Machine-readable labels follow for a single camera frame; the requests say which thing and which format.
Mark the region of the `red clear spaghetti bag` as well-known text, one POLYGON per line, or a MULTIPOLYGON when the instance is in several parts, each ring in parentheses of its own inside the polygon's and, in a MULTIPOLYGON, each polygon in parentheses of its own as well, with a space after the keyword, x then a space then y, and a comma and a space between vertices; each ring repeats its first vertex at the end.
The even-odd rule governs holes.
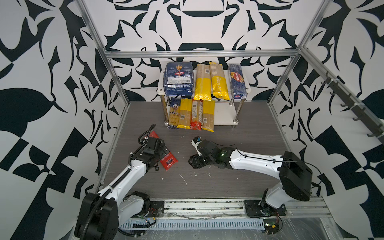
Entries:
POLYGON ((192 130, 201 131, 202 124, 203 124, 203 101, 193 100, 190 128, 192 130))

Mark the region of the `blue De Cecco spaghetti bag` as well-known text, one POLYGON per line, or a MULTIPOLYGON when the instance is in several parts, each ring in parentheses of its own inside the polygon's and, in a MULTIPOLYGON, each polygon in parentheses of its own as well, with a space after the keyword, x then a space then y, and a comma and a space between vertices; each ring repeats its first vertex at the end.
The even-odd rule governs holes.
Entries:
POLYGON ((180 119, 181 100, 171 98, 168 129, 177 129, 180 119))

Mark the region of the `yellow Pastatime spaghetti bag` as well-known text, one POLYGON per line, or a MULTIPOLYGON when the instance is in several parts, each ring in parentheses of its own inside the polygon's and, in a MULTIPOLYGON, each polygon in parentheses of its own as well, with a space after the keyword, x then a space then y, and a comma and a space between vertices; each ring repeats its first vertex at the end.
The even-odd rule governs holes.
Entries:
POLYGON ((229 101, 230 96, 223 66, 214 62, 209 62, 209 65, 214 97, 229 101))

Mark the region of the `blue Barilla spaghetti box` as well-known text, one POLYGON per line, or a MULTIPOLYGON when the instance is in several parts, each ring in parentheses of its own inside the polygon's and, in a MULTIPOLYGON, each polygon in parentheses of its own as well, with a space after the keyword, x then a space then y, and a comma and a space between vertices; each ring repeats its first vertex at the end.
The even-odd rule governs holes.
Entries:
POLYGON ((247 98, 247 87, 245 84, 242 66, 229 64, 228 70, 230 74, 231 93, 233 99, 245 100, 247 98))

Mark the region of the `blue Barilla multipack bag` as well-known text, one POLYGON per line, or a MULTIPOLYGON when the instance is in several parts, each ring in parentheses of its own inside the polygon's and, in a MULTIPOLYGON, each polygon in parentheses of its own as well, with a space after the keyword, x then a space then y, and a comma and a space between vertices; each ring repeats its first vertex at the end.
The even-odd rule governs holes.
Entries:
POLYGON ((192 96, 194 83, 192 63, 167 63, 163 77, 163 88, 167 96, 192 96))

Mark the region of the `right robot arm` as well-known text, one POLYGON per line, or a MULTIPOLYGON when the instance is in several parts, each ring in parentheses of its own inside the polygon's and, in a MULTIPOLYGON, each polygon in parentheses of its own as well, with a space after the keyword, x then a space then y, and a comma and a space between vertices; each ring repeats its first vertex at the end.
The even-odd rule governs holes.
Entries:
POLYGON ((216 166, 252 171, 279 180, 273 188, 264 191, 260 201, 245 201, 246 214, 250 218, 276 216, 285 203, 291 200, 308 202, 311 198, 313 172, 310 164, 292 152, 275 156, 259 155, 240 151, 235 145, 218 145, 200 137, 192 140, 192 146, 197 154, 191 156, 188 163, 194 169, 216 166))

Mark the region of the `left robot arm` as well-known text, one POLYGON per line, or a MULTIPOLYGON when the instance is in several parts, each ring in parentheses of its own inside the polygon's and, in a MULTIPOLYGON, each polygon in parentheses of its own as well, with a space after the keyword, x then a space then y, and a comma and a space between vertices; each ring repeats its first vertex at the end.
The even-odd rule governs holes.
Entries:
POLYGON ((150 207, 150 197, 141 192, 129 191, 150 169, 159 170, 162 139, 151 136, 155 125, 138 138, 140 147, 129 156, 127 167, 105 188, 96 194, 87 194, 82 201, 75 237, 80 240, 112 240, 117 233, 137 238, 145 232, 124 231, 120 225, 134 216, 145 216, 150 207))

